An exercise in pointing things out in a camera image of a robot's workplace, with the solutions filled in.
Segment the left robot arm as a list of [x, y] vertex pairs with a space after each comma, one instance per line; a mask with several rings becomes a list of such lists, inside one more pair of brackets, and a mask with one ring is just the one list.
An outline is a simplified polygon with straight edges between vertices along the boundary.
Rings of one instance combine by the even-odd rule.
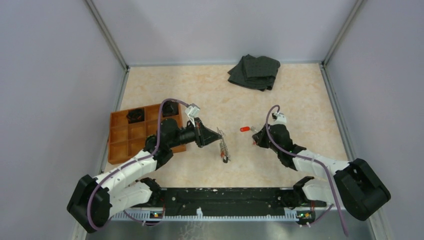
[[179, 127], [173, 118], [166, 118], [135, 156], [109, 172], [81, 177], [66, 209], [92, 234], [102, 229], [110, 217], [130, 207], [144, 203], [154, 207], [161, 198], [158, 185], [138, 179], [164, 166], [173, 157], [174, 147], [196, 143], [202, 148], [221, 139], [221, 134], [204, 126], [198, 117], [194, 122], [188, 121], [185, 127]]

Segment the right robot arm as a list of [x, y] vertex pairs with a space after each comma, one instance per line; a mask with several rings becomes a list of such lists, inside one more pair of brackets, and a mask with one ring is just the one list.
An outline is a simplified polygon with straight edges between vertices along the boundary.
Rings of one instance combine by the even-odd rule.
[[286, 168], [310, 174], [294, 186], [293, 200], [299, 206], [311, 201], [326, 202], [365, 221], [392, 198], [364, 159], [336, 160], [314, 153], [295, 144], [283, 124], [264, 126], [252, 139], [258, 147], [275, 152]]

